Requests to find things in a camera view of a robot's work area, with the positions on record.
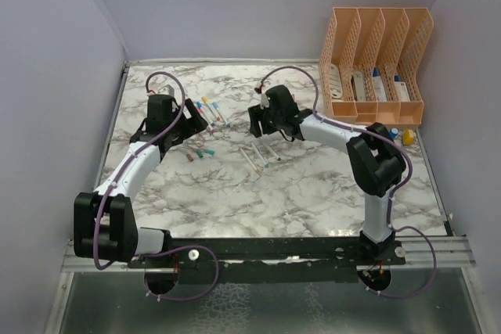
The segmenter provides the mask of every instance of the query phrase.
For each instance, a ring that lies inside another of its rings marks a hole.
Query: gray floor
[[[423,285],[430,270],[394,271],[388,291]],[[62,333],[480,333],[460,269],[440,269],[432,288],[387,300],[358,284],[219,285],[192,303],[145,297],[142,273],[76,274]],[[203,286],[178,286],[180,296]]]

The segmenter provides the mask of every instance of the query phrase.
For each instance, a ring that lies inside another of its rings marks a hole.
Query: black bracket
[[[383,124],[374,123],[367,127],[367,131],[391,140]],[[355,181],[365,193],[384,197],[388,189],[402,179],[405,161],[402,154],[387,142],[361,134],[351,138],[346,143],[346,148]]]
[[[101,196],[97,192],[80,193],[74,201],[74,250],[78,257],[92,258],[94,225]],[[123,195],[109,197],[104,212],[110,224],[101,224],[98,250],[102,260],[129,262],[138,245],[131,200]]]
[[[191,99],[185,100],[185,107],[191,117],[186,118],[185,114],[181,115],[175,126],[163,138],[154,142],[154,145],[157,145],[160,149],[161,160],[172,146],[181,144],[186,139],[207,128],[207,121],[198,113]],[[178,112],[178,103],[171,95],[151,95],[148,98],[146,118],[131,137],[131,142],[148,142],[156,137],[174,121]]]
[[[266,91],[269,107],[249,107],[250,132],[254,137],[282,131],[285,135],[304,141],[299,125],[312,114],[310,109],[299,110],[297,103],[284,85]]]

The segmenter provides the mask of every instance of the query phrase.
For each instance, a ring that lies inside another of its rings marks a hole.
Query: blue cap
[[[398,136],[398,129],[397,128],[392,128],[390,130],[390,136],[391,136],[391,138],[395,139],[395,137]]]

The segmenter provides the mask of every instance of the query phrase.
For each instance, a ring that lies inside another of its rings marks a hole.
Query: orange desk organizer
[[[387,127],[416,129],[424,110],[416,72],[432,29],[426,8],[333,8],[319,61],[325,114],[352,124],[378,121]],[[331,63],[340,71],[341,99],[334,99],[330,92]],[[386,102],[375,95],[375,67],[384,83]],[[353,70],[364,74],[365,101],[355,100]],[[400,101],[395,75],[406,83],[410,101]]]

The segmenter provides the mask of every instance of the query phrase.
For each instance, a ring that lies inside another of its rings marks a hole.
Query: yellow cap
[[[410,145],[414,142],[414,138],[416,136],[414,135],[414,132],[408,129],[407,131],[404,132],[402,135],[402,143],[404,145]]]

